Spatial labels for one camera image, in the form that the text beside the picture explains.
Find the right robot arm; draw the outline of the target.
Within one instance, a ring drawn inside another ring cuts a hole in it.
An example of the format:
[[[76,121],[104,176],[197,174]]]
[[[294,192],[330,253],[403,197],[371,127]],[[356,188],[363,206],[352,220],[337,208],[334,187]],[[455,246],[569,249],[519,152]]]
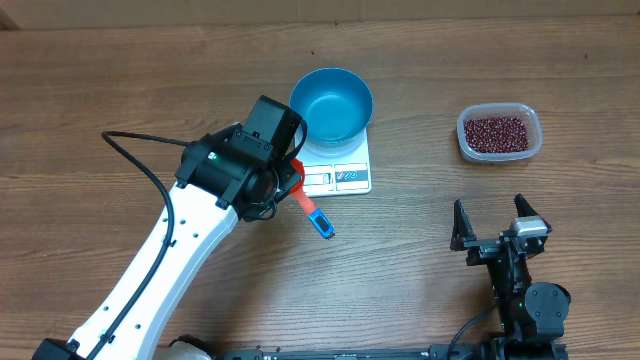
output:
[[[469,320],[454,335],[448,359],[566,359],[568,352],[556,340],[564,335],[571,295],[561,285],[533,282],[527,260],[544,252],[551,225],[525,197],[514,197],[517,217],[495,239],[475,235],[462,202],[454,202],[450,249],[465,251],[466,264],[486,266],[495,304]],[[502,331],[487,335],[477,345],[461,345],[462,335],[496,311]]]

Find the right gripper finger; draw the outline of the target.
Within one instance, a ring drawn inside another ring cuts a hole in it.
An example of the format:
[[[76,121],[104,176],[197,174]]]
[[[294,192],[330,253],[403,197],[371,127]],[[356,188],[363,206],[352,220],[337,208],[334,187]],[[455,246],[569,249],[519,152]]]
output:
[[[454,223],[451,235],[450,249],[452,251],[462,251],[468,248],[471,242],[476,240],[470,219],[466,214],[462,202],[456,200],[454,208]]]
[[[540,216],[534,209],[533,207],[528,203],[528,201],[525,199],[525,197],[522,194],[517,194],[514,197],[514,204],[516,206],[516,210],[517,210],[517,217],[526,217],[526,216],[535,216],[538,215]],[[545,223],[548,225],[549,227],[549,231],[548,233],[550,233],[552,231],[552,227],[551,225],[544,219],[542,218]]]

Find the orange measuring scoop blue handle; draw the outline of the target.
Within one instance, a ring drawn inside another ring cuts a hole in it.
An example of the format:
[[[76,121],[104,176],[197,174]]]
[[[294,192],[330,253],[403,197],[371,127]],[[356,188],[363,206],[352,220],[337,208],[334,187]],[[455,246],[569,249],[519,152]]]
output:
[[[333,225],[326,217],[326,215],[303,191],[303,184],[305,180],[303,163],[294,158],[291,161],[291,165],[301,176],[301,180],[292,188],[290,195],[296,199],[304,213],[307,215],[309,221],[314,226],[316,231],[321,235],[321,237],[324,239],[331,239],[335,235]]]

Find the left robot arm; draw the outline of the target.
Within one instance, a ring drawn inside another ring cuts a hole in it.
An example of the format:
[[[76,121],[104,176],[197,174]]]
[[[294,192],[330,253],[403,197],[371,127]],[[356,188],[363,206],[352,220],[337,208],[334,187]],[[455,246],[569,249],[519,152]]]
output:
[[[150,359],[205,260],[238,221],[269,220],[300,183],[292,162],[302,117],[266,96],[245,123],[184,143],[176,182],[156,176],[165,207],[102,305],[68,340],[46,338],[36,359]]]

